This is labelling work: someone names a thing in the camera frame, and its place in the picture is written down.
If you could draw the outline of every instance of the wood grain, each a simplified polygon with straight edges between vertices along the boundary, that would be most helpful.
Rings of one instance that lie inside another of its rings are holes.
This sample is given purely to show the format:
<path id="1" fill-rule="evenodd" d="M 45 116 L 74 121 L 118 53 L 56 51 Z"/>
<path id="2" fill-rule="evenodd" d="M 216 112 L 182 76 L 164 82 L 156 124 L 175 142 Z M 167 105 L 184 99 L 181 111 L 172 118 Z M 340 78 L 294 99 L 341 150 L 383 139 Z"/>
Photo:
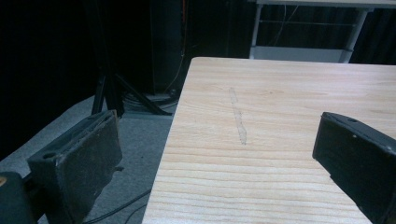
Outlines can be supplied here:
<path id="1" fill-rule="evenodd" d="M 193 59 L 143 222 L 370 223 L 312 151 L 323 111 L 396 137 L 395 86 L 396 66 Z"/>

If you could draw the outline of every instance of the gray carpet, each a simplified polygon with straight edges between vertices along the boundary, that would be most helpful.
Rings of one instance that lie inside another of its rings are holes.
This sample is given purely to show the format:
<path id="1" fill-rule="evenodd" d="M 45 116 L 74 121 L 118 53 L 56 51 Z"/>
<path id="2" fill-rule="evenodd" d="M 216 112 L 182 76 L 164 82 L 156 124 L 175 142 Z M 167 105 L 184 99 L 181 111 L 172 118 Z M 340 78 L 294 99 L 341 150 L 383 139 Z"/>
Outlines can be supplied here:
<path id="1" fill-rule="evenodd" d="M 25 176 L 29 173 L 26 162 L 31 155 L 91 114 L 93 97 L 65 111 L 59 118 L 41 130 L 25 145 L 0 161 L 0 172 L 14 171 Z M 165 110 L 174 113 L 176 105 Z M 116 172 L 111 182 L 96 200 L 86 221 L 106 214 L 129 202 L 147 189 L 151 189 L 163 154 L 163 148 L 173 117 L 152 116 L 145 113 L 126 112 L 119 120 L 120 146 L 123 171 Z M 125 223 L 132 212 L 147 203 L 146 196 L 117 214 L 98 223 Z M 128 223 L 141 223 L 146 207 L 130 218 Z M 48 223 L 45 217 L 39 223 Z"/>

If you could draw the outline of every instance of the dark background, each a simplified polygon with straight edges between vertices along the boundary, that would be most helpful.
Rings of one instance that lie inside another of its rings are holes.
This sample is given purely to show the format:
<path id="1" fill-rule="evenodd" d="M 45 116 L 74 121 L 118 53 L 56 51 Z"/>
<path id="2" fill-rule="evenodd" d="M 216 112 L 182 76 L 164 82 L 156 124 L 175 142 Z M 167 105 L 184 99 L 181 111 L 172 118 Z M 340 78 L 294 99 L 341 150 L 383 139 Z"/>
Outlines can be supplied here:
<path id="1" fill-rule="evenodd" d="M 248 58 L 254 3 L 103 1 L 118 70 L 145 94 L 180 91 L 193 57 Z M 294 8 L 287 6 L 287 16 Z M 353 15 L 352 8 L 299 7 L 290 21 L 350 24 Z M 263 21 L 283 17 L 283 6 L 262 10 Z M 396 64 L 395 22 L 393 9 L 370 13 L 351 62 Z M 258 43 L 271 46 L 279 28 L 279 22 L 263 22 Z M 286 23 L 276 45 L 342 48 L 350 30 Z M 98 69 L 82 0 L 0 0 L 0 78 L 1 160 L 67 108 L 94 95 Z"/>

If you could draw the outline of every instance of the black object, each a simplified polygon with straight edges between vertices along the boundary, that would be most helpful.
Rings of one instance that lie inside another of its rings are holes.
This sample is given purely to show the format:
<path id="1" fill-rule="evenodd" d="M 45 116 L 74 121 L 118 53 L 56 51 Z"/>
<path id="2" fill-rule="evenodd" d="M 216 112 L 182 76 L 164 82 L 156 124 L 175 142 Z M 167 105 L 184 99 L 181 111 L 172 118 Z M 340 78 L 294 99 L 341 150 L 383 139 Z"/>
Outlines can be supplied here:
<path id="1" fill-rule="evenodd" d="M 373 223 L 396 223 L 396 140 L 324 112 L 313 158 Z"/>
<path id="2" fill-rule="evenodd" d="M 121 159 L 116 112 L 87 117 L 30 157 L 23 181 L 0 173 L 0 223 L 82 223 Z"/>
<path id="3" fill-rule="evenodd" d="M 103 6 L 105 1 L 84 0 L 83 2 L 100 73 L 92 106 L 92 114 L 102 111 L 103 101 L 106 98 L 107 108 L 116 109 L 118 115 L 122 116 L 124 107 L 119 88 L 121 84 L 153 114 L 172 115 L 160 109 L 132 84 L 127 83 L 122 75 L 117 74 L 117 66 L 114 63 L 114 56 L 110 47 L 111 41 L 108 31 L 106 6 Z"/>

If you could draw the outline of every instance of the black cable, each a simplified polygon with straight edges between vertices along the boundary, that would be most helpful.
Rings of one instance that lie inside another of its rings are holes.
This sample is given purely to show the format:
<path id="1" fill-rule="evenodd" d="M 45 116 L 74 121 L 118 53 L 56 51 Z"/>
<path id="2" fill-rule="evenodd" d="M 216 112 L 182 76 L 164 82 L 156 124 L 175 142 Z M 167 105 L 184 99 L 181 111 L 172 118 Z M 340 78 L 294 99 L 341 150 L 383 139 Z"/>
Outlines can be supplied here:
<path id="1" fill-rule="evenodd" d="M 94 219 L 92 219 L 92 220 L 83 222 L 83 224 L 92 224 L 92 223 L 96 223 L 96 222 L 98 222 L 98 221 L 101 221 L 101 220 L 103 220 L 103 219 L 105 219 L 105 218 L 107 218 L 107 217 L 111 217 L 111 216 L 113 216 L 114 214 L 118 213 L 120 210 L 122 210 L 122 209 L 128 207 L 128 206 L 131 205 L 132 203 L 135 203 L 137 200 L 143 198 L 144 196 L 146 196 L 146 195 L 148 195 L 148 194 L 150 194 L 150 193 L 151 193 L 151 189 L 148 189 L 148 190 L 146 190 L 146 192 L 144 192 L 144 193 L 140 194 L 139 196 L 133 198 L 133 199 L 132 199 L 131 201 L 129 201 L 128 203 L 123 204 L 122 206 L 120 206 L 120 207 L 114 209 L 113 211 L 111 211 L 111 212 L 109 212 L 109 213 L 106 213 L 106 214 L 102 215 L 101 217 L 97 217 L 97 218 L 94 218 Z"/>
<path id="2" fill-rule="evenodd" d="M 131 96 L 129 94 L 126 94 L 123 97 L 123 99 L 124 99 L 124 102 L 126 102 L 126 103 L 141 105 L 141 103 L 136 98 L 134 98 L 133 96 Z M 155 105 L 169 105 L 177 99 L 178 99 L 178 96 L 169 96 L 164 99 L 150 99 L 150 101 L 153 102 Z"/>
<path id="3" fill-rule="evenodd" d="M 178 101 L 175 101 L 175 102 L 172 103 L 171 105 L 167 105 L 167 106 L 161 107 L 161 109 L 167 109 L 167 108 L 170 108 L 170 107 L 172 107 L 172 106 L 174 106 L 174 105 L 177 105 L 177 104 L 178 104 Z"/>
<path id="4" fill-rule="evenodd" d="M 128 221 L 129 221 L 129 219 L 131 219 L 131 217 L 132 217 L 137 211 L 139 211 L 140 209 L 142 209 L 142 208 L 144 208 L 144 207 L 146 207 L 146 206 L 147 206 L 147 205 L 145 204 L 145 205 L 143 205 L 143 206 L 140 206 L 140 207 L 136 208 L 136 209 L 131 213 L 131 215 L 128 216 L 128 218 L 125 220 L 124 224 L 127 224 Z"/>

